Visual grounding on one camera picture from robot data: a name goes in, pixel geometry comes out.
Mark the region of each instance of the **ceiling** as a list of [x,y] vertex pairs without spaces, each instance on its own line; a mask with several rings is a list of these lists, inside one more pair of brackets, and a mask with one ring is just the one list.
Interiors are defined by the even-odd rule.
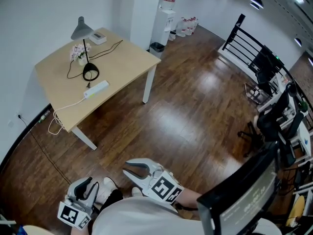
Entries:
[[298,4],[295,0],[272,0],[281,8],[282,13],[290,19],[295,28],[295,34],[308,41],[308,46],[313,47],[313,0],[304,0]]

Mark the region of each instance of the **power strip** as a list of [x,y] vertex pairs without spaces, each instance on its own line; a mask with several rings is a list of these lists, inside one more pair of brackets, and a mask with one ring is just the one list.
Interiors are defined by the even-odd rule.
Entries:
[[109,86],[109,83],[104,80],[101,83],[98,83],[97,85],[91,87],[89,90],[84,92],[84,98],[91,98],[92,96],[94,96],[95,94],[97,94],[98,92],[104,90],[105,88],[107,88]]

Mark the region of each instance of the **flower vase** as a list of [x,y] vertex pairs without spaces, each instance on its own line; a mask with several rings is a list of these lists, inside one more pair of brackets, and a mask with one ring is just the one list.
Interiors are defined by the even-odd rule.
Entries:
[[78,63],[80,66],[84,66],[87,63],[87,58],[83,57],[83,58],[78,58]]

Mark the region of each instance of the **white shirt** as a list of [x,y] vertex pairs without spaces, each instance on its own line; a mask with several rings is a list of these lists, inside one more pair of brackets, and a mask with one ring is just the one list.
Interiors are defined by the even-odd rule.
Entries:
[[131,197],[105,208],[92,235],[203,235],[200,221],[181,218],[169,204]]

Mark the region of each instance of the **lamp base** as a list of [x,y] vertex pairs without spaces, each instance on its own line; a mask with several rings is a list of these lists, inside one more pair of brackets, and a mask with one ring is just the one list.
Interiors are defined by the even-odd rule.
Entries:
[[[92,79],[87,79],[87,78],[85,78],[86,73],[89,72],[89,71],[95,71],[95,72],[97,72],[96,77],[93,77]],[[84,67],[84,70],[83,70],[83,78],[84,78],[86,81],[93,81],[93,80],[95,80],[95,79],[98,78],[99,73],[100,73],[100,72],[99,72],[99,69],[97,68],[96,65],[94,65],[94,64],[92,64],[92,63],[87,63],[87,64],[85,65],[85,67]]]

